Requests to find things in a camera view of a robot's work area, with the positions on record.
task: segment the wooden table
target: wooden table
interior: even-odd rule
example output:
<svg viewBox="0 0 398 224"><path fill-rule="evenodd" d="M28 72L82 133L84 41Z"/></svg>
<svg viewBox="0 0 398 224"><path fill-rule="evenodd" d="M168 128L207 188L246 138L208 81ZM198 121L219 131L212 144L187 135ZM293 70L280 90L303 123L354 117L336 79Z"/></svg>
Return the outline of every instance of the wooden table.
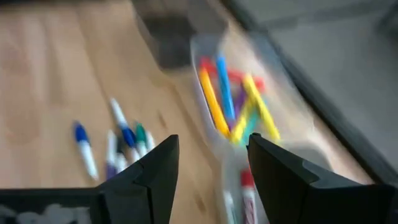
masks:
<svg viewBox="0 0 398 224"><path fill-rule="evenodd" d="M110 97L159 142L180 136L171 223L219 223L217 164L192 91L192 70L159 70L128 0L8 7L0 14L0 187L86 187L72 134L81 121L104 179ZM315 139L339 174L371 179L316 119Z"/></svg>

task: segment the green marker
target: green marker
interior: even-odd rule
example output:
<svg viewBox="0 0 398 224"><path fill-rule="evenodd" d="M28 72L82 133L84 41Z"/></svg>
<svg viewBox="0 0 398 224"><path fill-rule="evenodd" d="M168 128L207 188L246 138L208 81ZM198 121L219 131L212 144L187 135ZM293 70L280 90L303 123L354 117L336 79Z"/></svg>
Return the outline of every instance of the green marker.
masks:
<svg viewBox="0 0 398 224"><path fill-rule="evenodd" d="M136 144L137 144L137 150L140 155L140 157L144 157L147 154L147 148L146 148L146 134L145 134L145 129L142 127L141 123L136 124Z"/></svg>

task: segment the blue marker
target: blue marker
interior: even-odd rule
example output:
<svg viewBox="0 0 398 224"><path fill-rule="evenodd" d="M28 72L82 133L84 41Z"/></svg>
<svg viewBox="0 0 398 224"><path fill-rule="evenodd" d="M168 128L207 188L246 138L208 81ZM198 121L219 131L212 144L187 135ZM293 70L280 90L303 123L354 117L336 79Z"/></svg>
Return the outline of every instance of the blue marker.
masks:
<svg viewBox="0 0 398 224"><path fill-rule="evenodd" d="M223 101L223 111L227 123L235 122L235 110L232 101L231 89L229 87L228 72L226 68L225 58L218 56L216 60L218 81L220 83L221 99Z"/></svg>
<svg viewBox="0 0 398 224"><path fill-rule="evenodd" d="M93 179L98 180L97 168L95 166L93 153L91 151L86 131L78 121L75 121L74 128L75 139L79 145L81 156L85 162L87 172Z"/></svg>
<svg viewBox="0 0 398 224"><path fill-rule="evenodd" d="M114 117L116 118L116 122L118 123L118 126L122 132L123 135L123 139L126 142L126 144L131 148L132 152L132 159L133 161L137 161L139 160L139 154L137 152L137 150L135 149L136 146L136 137L133 133L133 131L131 131L126 118L123 115L122 109L119 106L119 103L112 98L111 99L111 106L112 106L112 110L114 113Z"/></svg>

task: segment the red marker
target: red marker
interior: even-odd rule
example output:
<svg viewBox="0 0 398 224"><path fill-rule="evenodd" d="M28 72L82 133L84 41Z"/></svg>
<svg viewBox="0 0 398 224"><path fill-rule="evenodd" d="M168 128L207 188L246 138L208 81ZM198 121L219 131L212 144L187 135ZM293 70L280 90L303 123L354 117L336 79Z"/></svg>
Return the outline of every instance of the red marker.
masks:
<svg viewBox="0 0 398 224"><path fill-rule="evenodd" d="M242 171L241 184L243 191L244 223L258 224L255 201L256 190L254 188L254 179L250 169Z"/></svg>
<svg viewBox="0 0 398 224"><path fill-rule="evenodd" d="M202 58L201 61L201 68L205 68L209 73L210 78L217 76L217 68L214 63L209 58ZM235 83L242 83L243 77L245 74L243 72L227 69L228 78L231 82ZM260 92L265 90L264 80L260 77L253 77L254 84L256 84L257 89Z"/></svg>

